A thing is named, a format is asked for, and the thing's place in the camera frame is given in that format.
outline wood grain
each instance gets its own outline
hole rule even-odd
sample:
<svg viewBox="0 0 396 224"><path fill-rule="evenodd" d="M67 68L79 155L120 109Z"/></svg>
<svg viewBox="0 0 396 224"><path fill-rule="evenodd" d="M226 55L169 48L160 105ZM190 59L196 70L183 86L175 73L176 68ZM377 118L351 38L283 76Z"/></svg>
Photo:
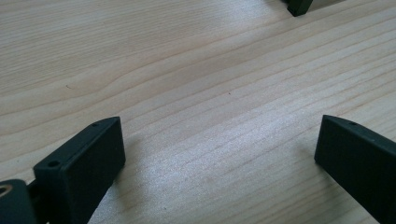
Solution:
<svg viewBox="0 0 396 224"><path fill-rule="evenodd" d="M375 223L313 154L323 114L396 140L393 0L2 0L0 68L1 180L121 117L91 224Z"/></svg>

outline light wooden surface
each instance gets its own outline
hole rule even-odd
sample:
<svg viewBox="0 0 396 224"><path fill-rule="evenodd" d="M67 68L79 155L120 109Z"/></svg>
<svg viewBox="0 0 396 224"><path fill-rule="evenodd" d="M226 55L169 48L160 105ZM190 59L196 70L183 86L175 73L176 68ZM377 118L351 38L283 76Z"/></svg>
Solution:
<svg viewBox="0 0 396 224"><path fill-rule="evenodd" d="M0 179L120 116L93 223L375 223L314 164L321 116L396 140L396 1L1 0Z"/></svg>

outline black plastic part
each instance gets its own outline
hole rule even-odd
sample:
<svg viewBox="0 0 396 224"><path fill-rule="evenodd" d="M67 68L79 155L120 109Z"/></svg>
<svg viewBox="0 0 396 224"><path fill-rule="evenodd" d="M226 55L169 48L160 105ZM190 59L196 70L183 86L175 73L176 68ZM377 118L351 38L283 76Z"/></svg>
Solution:
<svg viewBox="0 0 396 224"><path fill-rule="evenodd" d="M0 182L0 223L36 224L29 192L22 180Z"/></svg>
<svg viewBox="0 0 396 224"><path fill-rule="evenodd" d="M34 167L50 223L87 223L125 163L120 118L95 122Z"/></svg>
<svg viewBox="0 0 396 224"><path fill-rule="evenodd" d="M396 223L396 143L323 116L315 160L380 223Z"/></svg>
<svg viewBox="0 0 396 224"><path fill-rule="evenodd" d="M312 1L313 0L289 0L288 11L294 17L302 16L308 11Z"/></svg>

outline wooden table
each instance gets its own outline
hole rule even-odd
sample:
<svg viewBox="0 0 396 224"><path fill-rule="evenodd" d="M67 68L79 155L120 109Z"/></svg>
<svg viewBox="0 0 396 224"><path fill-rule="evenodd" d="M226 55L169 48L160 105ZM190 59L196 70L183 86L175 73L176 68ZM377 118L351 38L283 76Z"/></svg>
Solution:
<svg viewBox="0 0 396 224"><path fill-rule="evenodd" d="M375 223L313 155L323 114L396 140L394 0L3 0L0 68L0 180L121 117L92 224Z"/></svg>

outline screw hole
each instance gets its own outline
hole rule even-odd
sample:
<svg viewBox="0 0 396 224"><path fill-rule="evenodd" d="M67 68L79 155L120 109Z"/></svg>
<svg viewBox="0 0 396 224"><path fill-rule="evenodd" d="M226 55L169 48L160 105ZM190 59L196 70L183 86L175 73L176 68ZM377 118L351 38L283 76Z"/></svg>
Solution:
<svg viewBox="0 0 396 224"><path fill-rule="evenodd" d="M49 162L49 167L55 167L58 166L60 163L58 161L50 161Z"/></svg>
<svg viewBox="0 0 396 224"><path fill-rule="evenodd" d="M12 190L12 185L0 186L0 198L8 194Z"/></svg>

